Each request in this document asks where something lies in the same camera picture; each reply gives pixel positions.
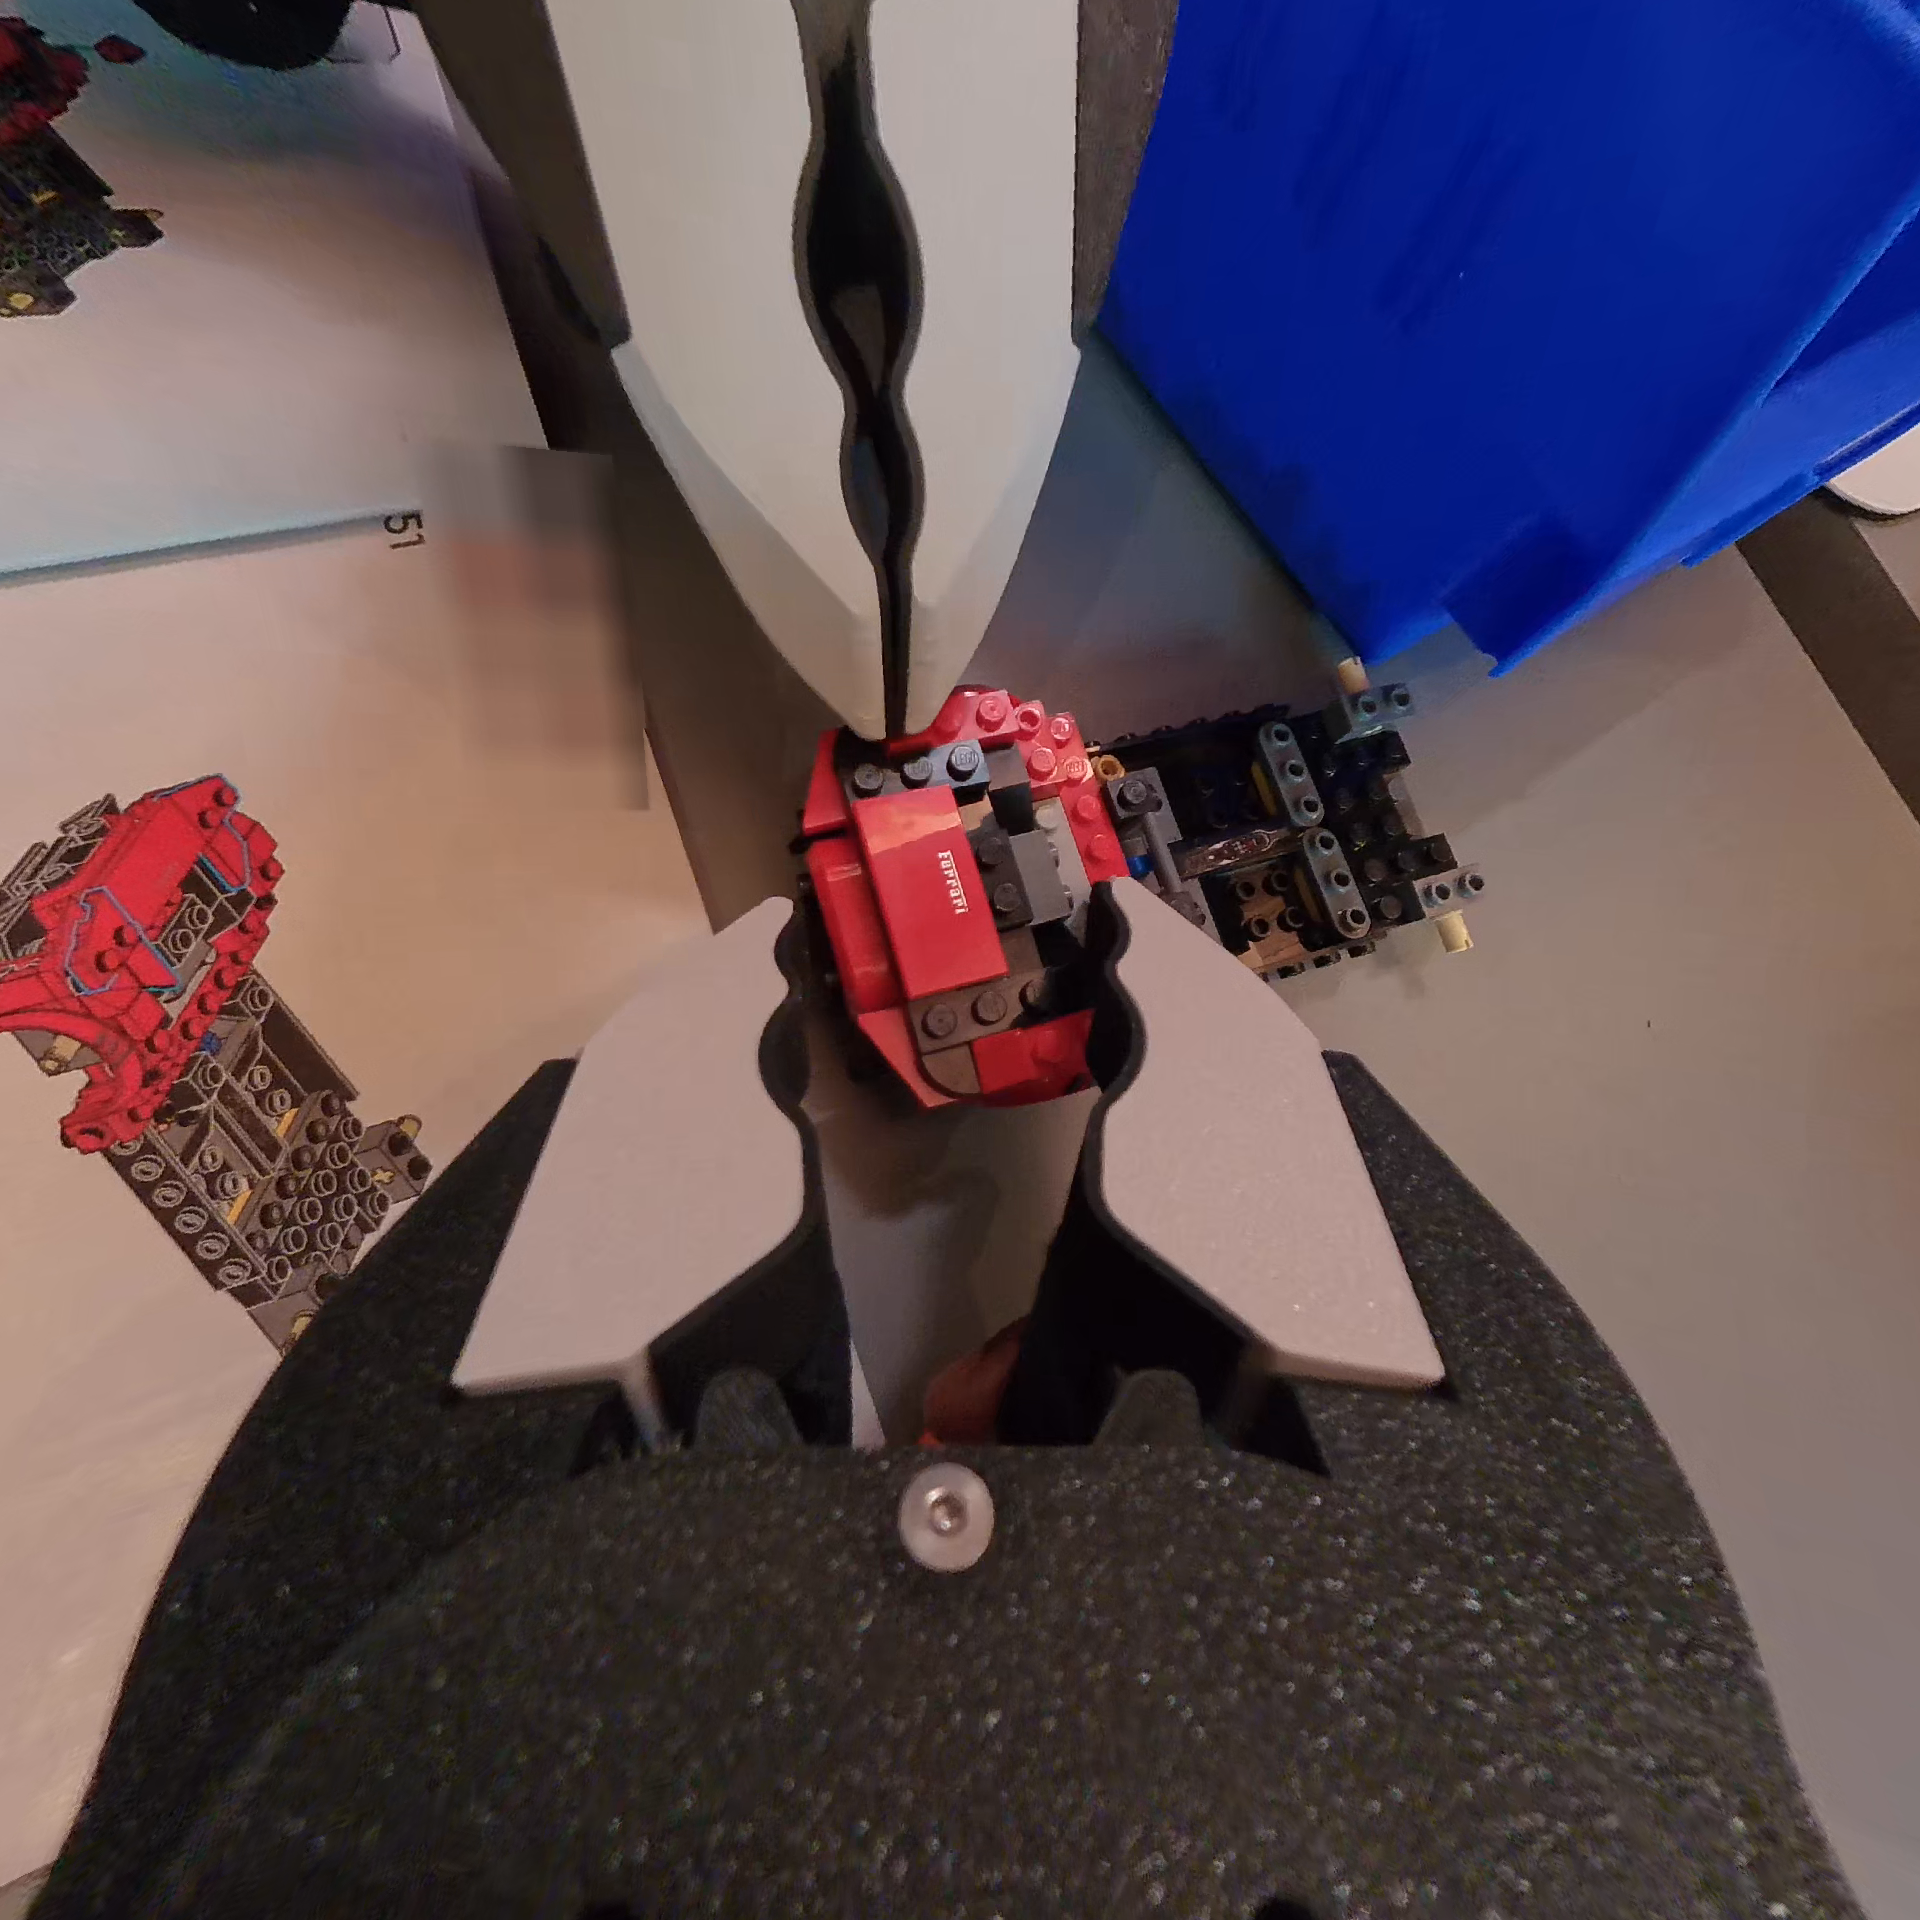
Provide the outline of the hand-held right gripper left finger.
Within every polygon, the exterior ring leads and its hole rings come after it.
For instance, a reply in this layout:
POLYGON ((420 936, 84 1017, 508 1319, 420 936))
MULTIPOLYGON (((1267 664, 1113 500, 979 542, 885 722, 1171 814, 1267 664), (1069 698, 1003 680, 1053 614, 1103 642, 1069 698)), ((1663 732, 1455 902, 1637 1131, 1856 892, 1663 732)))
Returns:
POLYGON ((658 960, 590 1039, 454 1365, 458 1391, 618 1385, 650 1443, 708 1381, 829 1347, 793 904, 658 960))

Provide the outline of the person's right hand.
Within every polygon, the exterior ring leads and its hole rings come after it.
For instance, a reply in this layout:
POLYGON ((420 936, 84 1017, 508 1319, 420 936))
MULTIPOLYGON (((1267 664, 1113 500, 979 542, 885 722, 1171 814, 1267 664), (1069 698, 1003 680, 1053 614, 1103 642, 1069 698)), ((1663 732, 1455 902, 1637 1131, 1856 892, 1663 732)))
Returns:
POLYGON ((1021 1357, 1029 1317, 995 1331, 979 1349, 957 1357, 927 1383, 919 1443, 927 1449, 979 1449, 997 1443, 1007 1385, 1021 1357))

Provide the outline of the blue plastic bin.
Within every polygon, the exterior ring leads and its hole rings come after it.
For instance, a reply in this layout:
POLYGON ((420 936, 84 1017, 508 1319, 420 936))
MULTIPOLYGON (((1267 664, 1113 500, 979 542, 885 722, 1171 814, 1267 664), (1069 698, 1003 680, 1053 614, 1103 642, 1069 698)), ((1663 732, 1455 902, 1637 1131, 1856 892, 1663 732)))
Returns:
POLYGON ((1369 662, 1916 422, 1916 5, 1181 5, 1099 324, 1369 662))

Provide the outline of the white rounded tabletop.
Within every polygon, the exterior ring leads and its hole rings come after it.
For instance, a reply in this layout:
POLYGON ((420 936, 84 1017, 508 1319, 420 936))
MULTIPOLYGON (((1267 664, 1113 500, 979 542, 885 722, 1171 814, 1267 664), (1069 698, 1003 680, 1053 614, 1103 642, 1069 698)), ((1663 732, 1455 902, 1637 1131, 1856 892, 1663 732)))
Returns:
POLYGON ((1850 512, 1878 520, 1918 514, 1918 426, 1832 474, 1822 488, 1850 512))

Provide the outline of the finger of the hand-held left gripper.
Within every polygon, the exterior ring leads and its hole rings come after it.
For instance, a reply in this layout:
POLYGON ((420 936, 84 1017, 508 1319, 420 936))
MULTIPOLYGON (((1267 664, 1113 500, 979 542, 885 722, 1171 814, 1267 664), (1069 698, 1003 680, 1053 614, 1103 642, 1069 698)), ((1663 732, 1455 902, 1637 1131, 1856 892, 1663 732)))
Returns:
POLYGON ((843 498, 843 392, 797 274, 815 124, 795 11, 548 13, 628 312, 624 390, 770 644, 877 736, 879 590, 843 498))
POLYGON ((1075 3, 879 3, 877 132, 913 224, 921 466, 905 724, 957 686, 1017 564, 1079 354, 1075 3))

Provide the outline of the lego instruction booklet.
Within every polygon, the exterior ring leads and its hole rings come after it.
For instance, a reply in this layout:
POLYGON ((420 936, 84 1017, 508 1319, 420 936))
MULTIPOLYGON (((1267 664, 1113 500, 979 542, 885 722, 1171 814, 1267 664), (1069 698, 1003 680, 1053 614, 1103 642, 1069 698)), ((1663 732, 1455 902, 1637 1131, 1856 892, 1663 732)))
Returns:
POLYGON ((4 144, 4 968, 194 1047, 68 1129, 4 1031, 4 1893, 84 1803, 242 1411, 516 1071, 606 1006, 586 930, 692 900, 644 814, 528 256, 424 29, 294 72, 132 5, 4 5, 80 192, 4 144))

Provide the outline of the black rounded object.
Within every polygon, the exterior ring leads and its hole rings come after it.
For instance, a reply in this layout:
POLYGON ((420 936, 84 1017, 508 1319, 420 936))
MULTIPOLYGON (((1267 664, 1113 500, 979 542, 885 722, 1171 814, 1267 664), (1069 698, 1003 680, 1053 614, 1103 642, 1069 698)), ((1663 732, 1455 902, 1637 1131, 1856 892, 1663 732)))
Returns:
POLYGON ((376 66, 400 58, 396 17, 414 3, 138 3, 168 37, 222 62, 300 72, 316 64, 376 66))

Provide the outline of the red and black lego car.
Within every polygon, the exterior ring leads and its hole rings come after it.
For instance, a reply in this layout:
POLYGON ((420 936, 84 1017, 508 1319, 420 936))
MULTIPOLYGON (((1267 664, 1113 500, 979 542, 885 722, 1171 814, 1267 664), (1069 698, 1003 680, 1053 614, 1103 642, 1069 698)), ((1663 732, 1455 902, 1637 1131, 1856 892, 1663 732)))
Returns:
POLYGON ((1485 876, 1405 792, 1403 684, 1091 740, 961 686, 921 734, 823 734, 795 852, 825 984, 925 1111, 1091 1083, 1089 914, 1133 878, 1265 982, 1435 926, 1471 946, 1485 876))

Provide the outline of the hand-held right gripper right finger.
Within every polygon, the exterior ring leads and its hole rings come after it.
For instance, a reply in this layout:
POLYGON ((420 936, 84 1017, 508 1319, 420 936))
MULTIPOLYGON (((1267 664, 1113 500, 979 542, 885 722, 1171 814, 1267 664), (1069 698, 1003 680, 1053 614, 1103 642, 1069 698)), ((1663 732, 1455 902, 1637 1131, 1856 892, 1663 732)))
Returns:
POLYGON ((1437 1387, 1443 1357, 1309 1025, 1139 882, 1101 904, 1131 1043, 1099 1111, 1117 1229, 1291 1373, 1437 1387))

